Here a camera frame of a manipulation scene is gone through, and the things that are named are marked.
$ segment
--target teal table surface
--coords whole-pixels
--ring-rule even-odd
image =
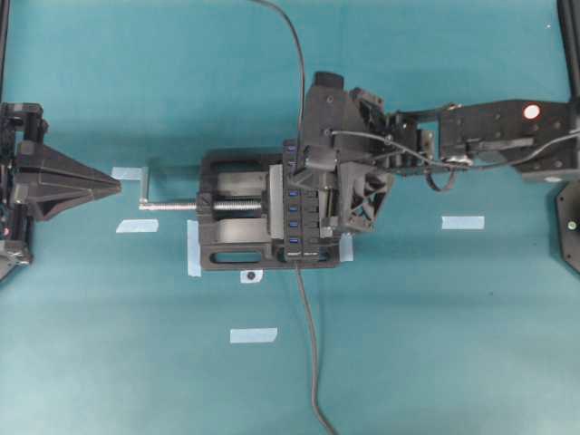
[[[567,101],[554,0],[281,1],[317,70],[387,110]],[[13,0],[5,100],[40,102],[48,145],[111,173],[149,165],[154,198],[192,197],[218,148],[295,135],[284,22],[245,1]],[[305,271],[321,406],[342,434],[577,434],[579,276],[554,195],[511,168],[448,194],[398,179],[354,262]],[[36,226],[0,289],[0,433],[323,433],[292,271],[259,285],[187,274],[188,213],[137,210],[139,186]],[[442,231],[441,216],[485,216]],[[159,231],[116,234],[123,219]],[[231,328],[278,328],[229,343]]]

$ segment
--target threaded rod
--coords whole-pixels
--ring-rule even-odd
[[[195,211],[197,208],[195,201],[141,202],[139,204],[139,210],[143,211]],[[262,208],[262,203],[258,199],[227,199],[213,204],[213,209],[216,211],[249,211],[260,208]]]

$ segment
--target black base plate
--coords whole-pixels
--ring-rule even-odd
[[[562,258],[580,272],[580,181],[568,183],[556,197]]]

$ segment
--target tape strip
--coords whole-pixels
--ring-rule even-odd
[[[229,342],[240,343],[272,343],[278,336],[278,328],[230,329]]]
[[[141,180],[141,168],[118,168],[113,167],[111,177],[114,179],[126,179],[132,181]]]
[[[354,261],[353,235],[343,234],[338,244],[341,263],[344,261]]]
[[[201,249],[197,220],[188,220],[188,275],[201,276]]]
[[[156,233],[160,227],[157,219],[125,219],[117,227],[118,233]]]
[[[484,229],[485,216],[441,216],[441,229]]]

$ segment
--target black electrical cord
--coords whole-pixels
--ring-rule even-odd
[[[499,168],[502,166],[516,166],[516,165],[521,165],[522,163],[526,163],[532,159],[535,159],[539,154],[544,152],[547,148],[551,147],[552,145],[555,145],[555,144],[560,143],[560,142],[564,142],[565,140],[579,137],[580,130],[571,130],[568,134],[565,134],[564,136],[558,136],[557,138],[549,140],[544,145],[533,150],[532,152],[530,152],[526,156],[522,157],[521,159],[512,159],[512,160],[501,161],[499,163],[491,163],[489,165],[476,165],[476,166],[469,166],[467,164],[458,164],[458,163],[446,163],[443,161],[429,159],[425,156],[420,155],[419,152],[412,150],[411,148],[407,147],[406,145],[403,145],[399,142],[395,142],[394,140],[390,140],[390,139],[385,138],[385,137],[378,135],[378,134],[367,133],[366,131],[334,130],[334,131],[331,131],[331,134],[333,136],[336,136],[336,135],[357,136],[360,138],[380,140],[381,142],[384,142],[387,145],[392,145],[395,148],[398,148],[400,150],[403,150],[403,151],[411,154],[413,157],[416,157],[417,159],[422,160],[431,166],[439,166],[441,168],[456,169],[456,170],[488,170],[488,169]]]
[[[455,186],[455,170],[454,169],[450,169],[449,170],[449,178],[447,180],[447,183],[445,183],[445,186],[440,187],[435,180],[432,177],[431,171],[428,170],[427,172],[425,172],[425,180],[427,181],[427,185],[432,189],[435,190],[436,192],[439,193],[443,193],[443,192],[449,192],[451,189],[453,189],[453,186]]]
[[[284,12],[284,10],[267,0],[249,0],[250,2],[258,3],[259,5],[269,7],[273,9],[277,13],[279,13],[288,27],[292,32],[292,36],[294,38],[294,44],[296,47],[296,51],[298,52],[298,62],[300,67],[300,90],[299,90],[299,106],[298,106],[298,141],[300,141],[300,135],[302,131],[302,121],[304,118],[305,112],[305,58],[302,54],[302,47],[300,45],[300,41],[298,39],[298,33],[292,21],[288,15]],[[316,418],[322,423],[326,431],[331,435],[336,435],[337,432],[334,430],[333,425],[326,419],[323,413],[320,411],[318,406],[318,346],[316,344],[316,329],[314,327],[314,320],[312,318],[312,313],[310,311],[310,304],[308,304],[308,298],[306,296],[305,291],[305,283],[302,280],[302,274],[300,273],[300,267],[296,263],[296,278],[298,281],[298,288],[300,290],[300,297],[302,299],[302,303],[304,305],[304,310],[306,313],[306,320],[308,321],[308,332],[310,334],[310,346],[311,346],[311,354],[312,354],[312,383],[311,383],[311,391],[310,391],[310,402],[312,404],[312,408]]]
[[[294,45],[296,47],[296,50],[298,51],[298,62],[300,64],[300,94],[299,94],[300,102],[298,106],[298,140],[300,140],[300,131],[302,130],[302,119],[305,114],[305,58],[302,55],[302,47],[300,46],[298,33],[294,25],[292,24],[292,21],[290,21],[290,18],[288,17],[288,15],[286,15],[286,12],[284,12],[284,10],[280,6],[272,2],[268,2],[267,0],[249,0],[249,1],[258,3],[259,5],[265,7],[269,7],[270,9],[273,9],[276,12],[278,12],[284,19],[285,23],[288,24],[288,27],[292,32],[292,37],[294,38]]]
[[[384,136],[381,136],[379,134],[367,133],[366,131],[349,131],[349,130],[334,130],[334,131],[331,131],[331,134],[333,136],[337,136],[337,135],[357,136],[359,138],[380,140],[381,142],[384,142],[387,145],[392,145],[395,148],[398,148],[400,150],[405,151],[408,154],[411,154],[413,157],[416,157],[417,159],[422,160],[431,166],[439,166],[439,167],[448,168],[448,169],[467,169],[468,168],[467,165],[459,165],[459,164],[455,164],[455,163],[445,163],[442,161],[429,159],[428,157],[420,155],[419,152],[412,150],[411,148],[407,147],[406,145],[403,145],[399,142],[395,142],[394,140],[387,139]]]
[[[329,420],[326,419],[323,412],[320,411],[318,406],[318,345],[316,344],[316,328],[314,326],[314,320],[312,317],[312,312],[310,311],[310,304],[308,303],[308,296],[306,296],[305,282],[302,279],[302,273],[300,272],[300,266],[298,263],[295,264],[296,280],[298,282],[298,290],[300,291],[300,298],[302,299],[302,304],[304,305],[304,311],[306,312],[306,321],[308,322],[308,333],[310,334],[310,354],[312,361],[312,382],[310,388],[310,402],[314,410],[316,418],[321,422],[321,424],[331,435],[337,435],[338,432],[333,428],[333,425]]]

